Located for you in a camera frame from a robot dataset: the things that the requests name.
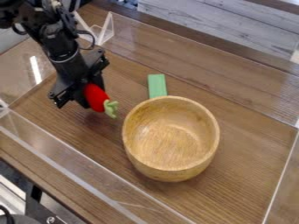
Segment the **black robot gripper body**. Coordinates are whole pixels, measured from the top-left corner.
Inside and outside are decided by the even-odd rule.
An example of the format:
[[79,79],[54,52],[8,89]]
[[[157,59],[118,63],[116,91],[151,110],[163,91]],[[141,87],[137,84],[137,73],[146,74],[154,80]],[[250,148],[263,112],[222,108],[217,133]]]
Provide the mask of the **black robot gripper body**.
[[48,98],[60,109],[72,98],[74,91],[79,86],[86,87],[92,83],[92,74],[103,70],[110,65],[106,51],[99,48],[87,53],[76,51],[75,54],[63,61],[51,60],[56,69],[56,81],[48,93]]

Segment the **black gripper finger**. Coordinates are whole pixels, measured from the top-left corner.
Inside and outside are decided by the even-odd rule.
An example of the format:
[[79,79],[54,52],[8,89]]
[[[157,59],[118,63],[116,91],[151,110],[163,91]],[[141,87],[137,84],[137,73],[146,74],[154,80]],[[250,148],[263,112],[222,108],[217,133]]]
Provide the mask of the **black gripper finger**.
[[92,83],[96,84],[102,89],[106,89],[103,73],[100,71],[92,74]]
[[72,94],[72,98],[84,109],[90,108],[90,103],[88,103],[88,100],[84,95],[84,87],[83,86],[79,86],[76,88],[76,90],[74,91],[74,94]]

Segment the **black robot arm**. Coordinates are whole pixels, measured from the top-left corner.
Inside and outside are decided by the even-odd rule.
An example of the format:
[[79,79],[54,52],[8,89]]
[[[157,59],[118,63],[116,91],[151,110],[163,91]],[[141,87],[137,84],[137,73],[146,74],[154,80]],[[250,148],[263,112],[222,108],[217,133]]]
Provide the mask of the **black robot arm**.
[[0,0],[0,29],[28,35],[42,47],[56,70],[48,93],[54,104],[60,108],[75,101],[86,109],[104,111],[110,100],[103,79],[106,51],[80,46],[78,38],[91,32],[78,28],[62,0]]

